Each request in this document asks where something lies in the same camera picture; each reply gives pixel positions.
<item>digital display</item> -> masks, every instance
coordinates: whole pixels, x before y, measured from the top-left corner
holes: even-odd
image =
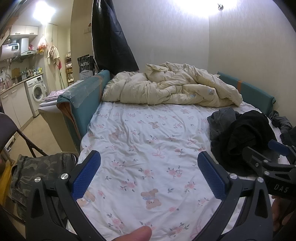
[[[18,45],[14,45],[14,46],[12,46],[11,50],[12,50],[12,51],[13,51],[13,50],[18,50]]]

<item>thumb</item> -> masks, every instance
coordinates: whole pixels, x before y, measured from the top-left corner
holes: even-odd
[[[136,229],[130,234],[118,237],[113,241],[149,241],[152,235],[150,227],[144,226]]]
[[[294,213],[294,212],[288,214],[288,215],[283,219],[283,221],[282,221],[282,225],[286,225],[286,224],[287,224],[287,222],[288,222],[288,221],[290,220],[290,218],[292,217],[293,213]]]

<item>washing machine door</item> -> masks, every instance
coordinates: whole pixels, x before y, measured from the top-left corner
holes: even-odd
[[[42,86],[40,84],[37,84],[33,87],[32,96],[33,96],[33,100],[36,102],[42,102],[44,98],[41,88]]]

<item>orange stripe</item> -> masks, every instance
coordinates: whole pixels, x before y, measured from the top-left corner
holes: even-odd
[[[239,81],[237,82],[237,90],[240,92],[241,89],[242,89],[242,81],[239,80]]]

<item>blue gripper pad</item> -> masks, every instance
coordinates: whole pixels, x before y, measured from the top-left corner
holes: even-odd
[[[72,182],[71,196],[76,201],[82,198],[93,180],[97,170],[101,165],[101,155],[97,151],[91,151],[86,159],[78,164],[71,173],[75,178]]]
[[[228,173],[203,151],[197,157],[197,165],[211,188],[215,198],[224,200],[229,188]]]
[[[276,151],[277,153],[281,154],[282,156],[288,156],[290,153],[289,147],[287,147],[284,144],[281,144],[275,140],[270,140],[268,142],[268,147],[269,147],[269,149]]]

